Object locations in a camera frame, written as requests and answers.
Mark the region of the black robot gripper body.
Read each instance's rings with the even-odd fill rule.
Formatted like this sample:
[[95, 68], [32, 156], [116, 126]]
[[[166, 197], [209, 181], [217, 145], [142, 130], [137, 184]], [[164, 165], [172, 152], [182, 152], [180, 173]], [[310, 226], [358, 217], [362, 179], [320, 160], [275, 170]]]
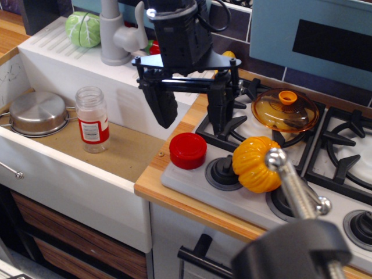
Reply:
[[205, 1], [149, 1], [146, 16], [154, 25], [158, 55], [135, 58], [139, 88], [147, 95], [158, 92], [206, 92], [211, 79], [188, 78], [194, 72], [218, 70], [230, 73], [238, 85], [236, 58], [215, 53]]

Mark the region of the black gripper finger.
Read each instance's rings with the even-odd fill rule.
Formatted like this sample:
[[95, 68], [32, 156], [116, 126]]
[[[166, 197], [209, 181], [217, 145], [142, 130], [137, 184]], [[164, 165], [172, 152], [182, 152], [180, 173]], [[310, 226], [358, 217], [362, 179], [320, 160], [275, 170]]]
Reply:
[[232, 119], [234, 94], [225, 82], [214, 81], [207, 92], [208, 116], [215, 135], [221, 134]]
[[143, 83], [142, 90], [158, 124], [165, 129], [169, 128], [178, 116], [178, 104], [173, 91], [149, 83]]

